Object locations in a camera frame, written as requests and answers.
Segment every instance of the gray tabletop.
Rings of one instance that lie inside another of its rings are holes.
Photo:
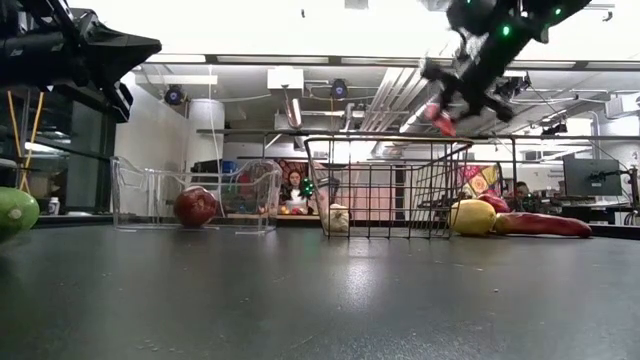
[[[640,359],[640,242],[32,231],[1,359]]]

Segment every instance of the wire basket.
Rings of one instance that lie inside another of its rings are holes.
[[[467,139],[357,135],[305,140],[325,235],[449,238],[447,220],[462,196],[472,145]]]

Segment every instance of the clear plastic container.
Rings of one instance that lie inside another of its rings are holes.
[[[173,203],[191,186],[204,187],[220,202],[202,230],[264,234],[276,226],[282,169],[270,160],[252,160],[230,174],[208,174],[141,169],[113,157],[111,175],[113,222],[120,230],[181,228]]]

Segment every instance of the yellow fruit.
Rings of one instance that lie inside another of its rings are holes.
[[[493,206],[482,200],[462,200],[453,204],[449,227],[462,235],[486,235],[496,221]]]

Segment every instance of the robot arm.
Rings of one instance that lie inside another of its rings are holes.
[[[161,49],[66,0],[0,0],[0,88],[52,89],[125,122],[133,97],[120,78]]]
[[[486,38],[477,54],[461,60],[458,75],[426,60],[422,76],[444,85],[438,96],[438,111],[430,117],[434,119],[447,111],[453,95],[459,93],[467,102],[468,110],[457,121],[479,115],[484,107],[494,110],[499,120],[510,121],[514,117],[511,108],[487,95],[487,89],[529,41],[547,43],[549,27],[580,11],[589,2],[591,0],[453,0],[447,9],[452,29]]]

